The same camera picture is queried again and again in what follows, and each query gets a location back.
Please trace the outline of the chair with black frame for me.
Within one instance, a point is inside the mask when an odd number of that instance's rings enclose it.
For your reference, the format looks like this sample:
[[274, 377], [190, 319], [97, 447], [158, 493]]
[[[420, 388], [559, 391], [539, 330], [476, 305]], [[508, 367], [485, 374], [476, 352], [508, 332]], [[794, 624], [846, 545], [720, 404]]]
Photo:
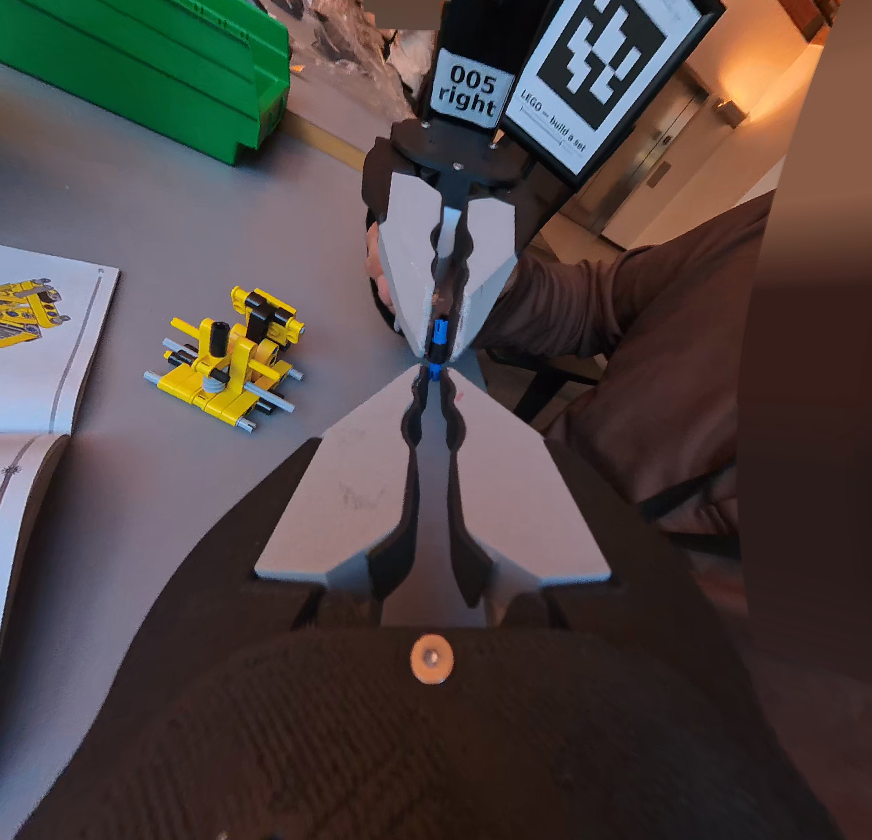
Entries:
[[568, 384], [585, 389], [595, 387], [607, 364], [599, 355], [585, 359], [575, 356], [546, 358], [504, 347], [489, 347], [482, 350], [480, 356], [486, 387], [493, 398], [505, 402], [503, 392], [509, 380], [527, 381], [522, 393], [517, 395], [517, 401], [504, 405], [528, 424], [534, 422]]

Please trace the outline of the blue lego pin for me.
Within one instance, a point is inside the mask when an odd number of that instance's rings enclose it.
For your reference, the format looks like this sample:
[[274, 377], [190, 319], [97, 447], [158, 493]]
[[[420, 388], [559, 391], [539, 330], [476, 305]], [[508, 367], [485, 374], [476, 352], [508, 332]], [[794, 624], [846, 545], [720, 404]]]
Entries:
[[430, 343], [426, 351], [426, 363], [430, 381], [438, 381], [440, 379], [442, 367], [449, 357], [448, 332], [449, 321], [446, 316], [441, 316], [434, 321]]

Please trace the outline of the lego instruction booklet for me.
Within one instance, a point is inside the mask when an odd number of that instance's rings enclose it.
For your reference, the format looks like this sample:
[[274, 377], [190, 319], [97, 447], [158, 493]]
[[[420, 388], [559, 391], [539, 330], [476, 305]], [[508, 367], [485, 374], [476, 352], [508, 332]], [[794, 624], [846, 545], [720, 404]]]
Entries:
[[1, 247], [2, 640], [119, 275], [107, 265]]

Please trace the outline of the person's right hand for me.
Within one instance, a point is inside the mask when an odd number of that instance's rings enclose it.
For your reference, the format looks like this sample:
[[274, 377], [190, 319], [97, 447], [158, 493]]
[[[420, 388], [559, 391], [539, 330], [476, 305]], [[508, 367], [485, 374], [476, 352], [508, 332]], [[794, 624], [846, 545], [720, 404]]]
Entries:
[[391, 331], [399, 334], [401, 329], [396, 319], [396, 311], [391, 300], [389, 285], [379, 256], [378, 224], [376, 217], [371, 212], [367, 212], [365, 227], [365, 270], [370, 281], [374, 304], [379, 315], [387, 323]]

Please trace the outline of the yellow lego model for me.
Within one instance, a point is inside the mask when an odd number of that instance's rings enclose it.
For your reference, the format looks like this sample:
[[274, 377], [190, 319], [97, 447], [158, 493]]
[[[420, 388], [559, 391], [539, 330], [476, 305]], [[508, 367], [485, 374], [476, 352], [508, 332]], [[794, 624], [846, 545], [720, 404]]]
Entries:
[[163, 355], [171, 370], [165, 375], [147, 371], [144, 379], [170, 397], [251, 433], [256, 429], [252, 412], [295, 411], [278, 388], [287, 378], [302, 379], [282, 355], [299, 343], [305, 326], [293, 306], [263, 289], [234, 287], [230, 298], [243, 323], [205, 318], [194, 326], [173, 318], [171, 327], [193, 343], [166, 338]]

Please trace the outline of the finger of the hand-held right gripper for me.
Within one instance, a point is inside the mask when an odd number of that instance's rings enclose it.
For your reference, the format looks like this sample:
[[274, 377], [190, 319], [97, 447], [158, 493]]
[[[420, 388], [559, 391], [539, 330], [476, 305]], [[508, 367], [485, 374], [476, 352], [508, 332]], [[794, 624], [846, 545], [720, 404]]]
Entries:
[[472, 344], [517, 264], [515, 207], [475, 198], [466, 214], [442, 208], [440, 228], [440, 365]]
[[452, 306], [452, 255], [461, 210], [422, 178], [391, 174], [378, 249], [396, 318], [417, 358], [429, 358], [435, 322]]

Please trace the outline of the clear plastic parts bags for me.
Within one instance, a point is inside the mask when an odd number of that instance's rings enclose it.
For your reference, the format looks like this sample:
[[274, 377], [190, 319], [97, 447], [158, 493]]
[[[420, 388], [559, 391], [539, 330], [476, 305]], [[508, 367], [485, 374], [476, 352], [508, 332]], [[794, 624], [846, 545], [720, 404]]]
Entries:
[[390, 123], [419, 114], [435, 29], [377, 28], [362, 0], [246, 1], [286, 26], [299, 79], [328, 84]]

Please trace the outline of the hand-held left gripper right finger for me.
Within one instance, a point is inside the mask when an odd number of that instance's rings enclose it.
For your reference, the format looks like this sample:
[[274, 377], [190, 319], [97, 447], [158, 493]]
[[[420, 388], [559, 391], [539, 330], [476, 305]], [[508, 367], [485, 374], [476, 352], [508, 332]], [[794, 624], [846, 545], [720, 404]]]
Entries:
[[450, 555], [466, 605], [500, 624], [518, 595], [607, 583], [609, 563], [542, 436], [454, 368], [442, 371], [441, 405]]

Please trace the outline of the green plastic bin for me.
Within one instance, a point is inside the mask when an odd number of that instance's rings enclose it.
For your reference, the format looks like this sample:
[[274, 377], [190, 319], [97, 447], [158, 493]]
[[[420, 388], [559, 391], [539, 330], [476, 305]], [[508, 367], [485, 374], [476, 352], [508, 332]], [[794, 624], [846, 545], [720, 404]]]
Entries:
[[234, 165], [281, 123], [287, 28], [260, 0], [1, 0], [1, 61]]

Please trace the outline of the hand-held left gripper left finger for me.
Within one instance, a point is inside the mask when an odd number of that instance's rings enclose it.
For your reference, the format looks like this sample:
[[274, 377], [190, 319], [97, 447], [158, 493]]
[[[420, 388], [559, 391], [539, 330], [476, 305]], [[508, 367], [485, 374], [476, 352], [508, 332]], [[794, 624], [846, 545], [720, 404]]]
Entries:
[[416, 556], [416, 448], [427, 399], [414, 366], [315, 439], [256, 576], [384, 601]]

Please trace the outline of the person's right forearm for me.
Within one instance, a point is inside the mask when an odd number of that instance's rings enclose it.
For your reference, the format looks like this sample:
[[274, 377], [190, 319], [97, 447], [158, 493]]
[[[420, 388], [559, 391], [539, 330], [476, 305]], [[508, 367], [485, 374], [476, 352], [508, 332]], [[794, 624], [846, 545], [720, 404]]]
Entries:
[[690, 353], [692, 367], [738, 383], [753, 277], [775, 191], [740, 203], [658, 246], [576, 265], [526, 251], [473, 347], [589, 357], [641, 345], [654, 360]]

